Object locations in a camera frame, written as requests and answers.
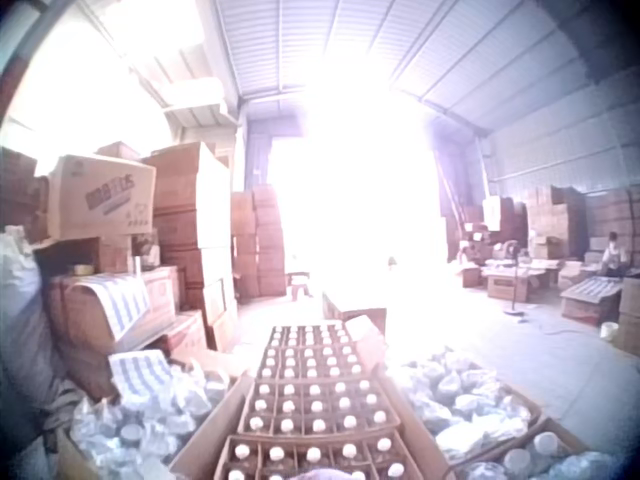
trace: white bucket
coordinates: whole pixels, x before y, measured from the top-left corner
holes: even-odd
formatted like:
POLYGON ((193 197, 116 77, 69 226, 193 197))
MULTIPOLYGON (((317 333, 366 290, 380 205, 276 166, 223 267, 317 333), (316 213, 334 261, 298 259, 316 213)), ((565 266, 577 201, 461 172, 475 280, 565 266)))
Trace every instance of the white bucket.
POLYGON ((610 342, 616 336, 618 324, 615 322, 604 322, 600 327, 600 338, 610 342))

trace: striped cloth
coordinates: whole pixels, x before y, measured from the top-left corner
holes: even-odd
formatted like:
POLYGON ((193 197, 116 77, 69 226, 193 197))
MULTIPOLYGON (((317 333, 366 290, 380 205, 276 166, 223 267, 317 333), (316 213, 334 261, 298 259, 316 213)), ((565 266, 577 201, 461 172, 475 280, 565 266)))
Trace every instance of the striped cloth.
POLYGON ((93 290, 118 341, 150 308, 147 287, 141 277, 130 274, 102 273, 84 277, 74 287, 93 290))
POLYGON ((171 382, 171 369, 161 350, 109 356, 113 383, 123 399, 149 398, 171 382))

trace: concrete floor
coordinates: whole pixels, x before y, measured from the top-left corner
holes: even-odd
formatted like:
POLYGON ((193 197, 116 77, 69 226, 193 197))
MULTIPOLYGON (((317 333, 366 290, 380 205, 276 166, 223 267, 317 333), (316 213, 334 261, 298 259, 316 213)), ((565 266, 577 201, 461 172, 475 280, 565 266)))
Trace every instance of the concrete floor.
MULTIPOLYGON (((525 321, 503 313, 508 302, 449 282, 417 285, 394 279, 387 317, 390 349, 415 351, 442 341, 469 352, 540 404, 591 448, 631 452, 640 434, 640 359, 612 347, 593 327, 562 318, 555 291, 521 305, 525 321)), ((255 301, 240 308, 242 343, 262 355, 271 327, 322 318, 319 296, 255 301)))

